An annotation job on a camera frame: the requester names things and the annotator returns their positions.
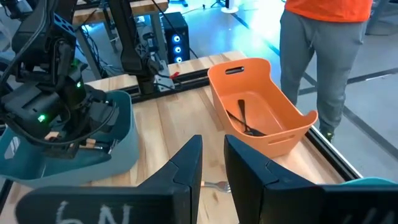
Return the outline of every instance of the orange plastic basket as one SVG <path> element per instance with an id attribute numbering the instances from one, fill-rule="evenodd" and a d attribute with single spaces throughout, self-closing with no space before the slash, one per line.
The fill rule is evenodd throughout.
<path id="1" fill-rule="evenodd" d="M 303 116 L 271 80 L 267 60 L 248 58 L 226 62 L 208 71 L 216 112 L 227 134 L 232 134 L 267 157 L 289 153 L 318 118 L 316 111 Z M 266 136 L 244 134 L 238 100 L 245 101 L 246 122 Z"/>

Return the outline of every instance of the fork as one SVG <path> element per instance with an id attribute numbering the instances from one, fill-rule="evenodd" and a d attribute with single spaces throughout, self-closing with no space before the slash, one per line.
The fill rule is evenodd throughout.
<path id="1" fill-rule="evenodd" d="M 227 181 L 220 181 L 218 183 L 202 181 L 200 183 L 200 187 L 212 187 L 219 190 L 220 192 L 231 193 L 231 187 L 229 186 L 229 183 Z"/>

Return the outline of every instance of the gray floor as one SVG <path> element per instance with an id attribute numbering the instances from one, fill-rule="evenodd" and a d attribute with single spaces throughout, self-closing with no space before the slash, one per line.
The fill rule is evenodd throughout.
<path id="1" fill-rule="evenodd" d="M 248 57 L 265 58 L 271 63 L 272 79 L 279 85 L 279 19 L 284 6 L 280 0 L 242 0 L 236 15 L 222 13 L 219 6 L 209 9 L 213 0 L 187 2 L 190 4 L 189 8 L 170 5 L 168 12 L 184 12 L 189 25 L 190 45 L 199 57 L 241 50 Z M 206 4 L 205 10 L 201 9 L 202 4 Z M 90 33 L 99 46 L 101 58 L 115 67 L 120 67 L 118 55 L 113 52 L 103 26 L 96 26 Z M 398 67 L 397 43 L 398 34 L 367 36 L 351 77 Z M 307 69 L 307 73 L 314 79 L 315 62 L 316 57 Z M 89 70 L 84 73 L 84 79 L 86 82 L 93 80 Z M 347 87 L 346 101 L 349 110 L 393 147 L 398 147 L 397 84 L 397 75 L 350 84 Z M 301 89 L 309 87 L 312 87 L 311 84 L 303 79 Z M 315 110 L 315 100 L 316 93 L 301 95 L 297 107 L 303 113 Z M 333 144 L 362 175 L 398 181 L 398 160 L 385 149 L 385 144 L 370 138 L 369 133 L 362 128 L 344 116 L 336 130 Z"/>

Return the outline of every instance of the sneaker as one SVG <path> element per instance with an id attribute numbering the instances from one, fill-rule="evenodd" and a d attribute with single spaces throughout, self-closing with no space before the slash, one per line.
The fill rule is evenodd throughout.
<path id="1" fill-rule="evenodd" d="M 330 143 L 333 140 L 333 137 L 335 137 L 335 134 L 331 133 L 331 132 L 321 132 L 323 137 L 325 137 L 326 140 L 328 140 Z"/>

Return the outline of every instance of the teal plastic container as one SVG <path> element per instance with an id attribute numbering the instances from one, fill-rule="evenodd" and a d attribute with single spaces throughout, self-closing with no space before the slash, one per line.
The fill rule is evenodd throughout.
<path id="1" fill-rule="evenodd" d="M 365 177 L 362 179 L 347 181 L 345 183 L 342 183 L 341 185 L 395 185 L 395 184 L 396 183 L 391 180 L 379 177 Z"/>
<path id="2" fill-rule="evenodd" d="M 110 133 L 96 133 L 91 138 L 118 141 L 111 153 L 79 150 L 74 159 L 45 157 L 39 146 L 34 146 L 7 128 L 0 139 L 0 176 L 17 183 L 37 188 L 53 185 L 81 185 L 100 180 L 131 169 L 139 158 L 137 128 L 131 98 L 124 91 L 107 93 L 119 108 L 115 128 Z M 12 146 L 13 157 L 7 158 Z"/>

